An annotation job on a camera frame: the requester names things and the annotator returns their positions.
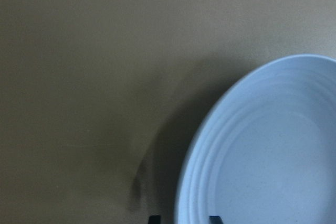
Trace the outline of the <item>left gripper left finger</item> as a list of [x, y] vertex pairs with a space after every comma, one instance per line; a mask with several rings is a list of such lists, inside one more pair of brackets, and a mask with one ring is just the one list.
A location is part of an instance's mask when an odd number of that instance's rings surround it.
[[151, 215], [148, 219], [148, 224], [160, 224], [161, 216], [160, 215]]

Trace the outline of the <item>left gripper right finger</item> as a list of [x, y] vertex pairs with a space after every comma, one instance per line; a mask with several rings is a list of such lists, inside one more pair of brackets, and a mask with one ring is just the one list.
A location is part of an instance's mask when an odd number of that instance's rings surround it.
[[223, 224], [223, 221], [220, 216], [209, 216], [210, 224]]

